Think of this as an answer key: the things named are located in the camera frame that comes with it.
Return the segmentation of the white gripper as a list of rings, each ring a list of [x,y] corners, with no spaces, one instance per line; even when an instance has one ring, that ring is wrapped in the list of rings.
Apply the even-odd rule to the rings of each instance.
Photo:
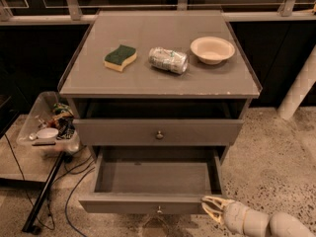
[[[270,237],[270,217],[233,199],[206,196],[201,199],[203,210],[232,233],[247,237]]]

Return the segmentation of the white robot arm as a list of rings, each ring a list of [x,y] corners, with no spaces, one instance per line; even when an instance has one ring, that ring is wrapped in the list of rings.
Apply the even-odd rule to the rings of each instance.
[[[206,196],[203,210],[231,233],[246,237],[315,237],[297,218],[276,212],[272,216],[234,199]]]

